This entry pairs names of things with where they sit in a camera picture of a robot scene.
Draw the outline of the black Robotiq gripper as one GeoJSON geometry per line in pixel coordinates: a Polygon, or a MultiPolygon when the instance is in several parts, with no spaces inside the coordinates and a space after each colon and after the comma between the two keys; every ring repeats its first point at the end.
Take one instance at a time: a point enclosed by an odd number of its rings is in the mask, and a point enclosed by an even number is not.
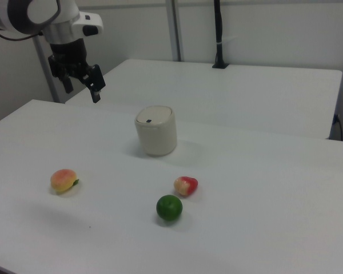
{"type": "Polygon", "coordinates": [[[82,38],[65,44],[51,44],[52,55],[48,57],[52,76],[62,80],[65,92],[71,93],[73,85],[70,76],[80,79],[90,91],[93,103],[101,100],[101,90],[106,86],[99,65],[89,66],[86,62],[86,48],[82,38]]]}

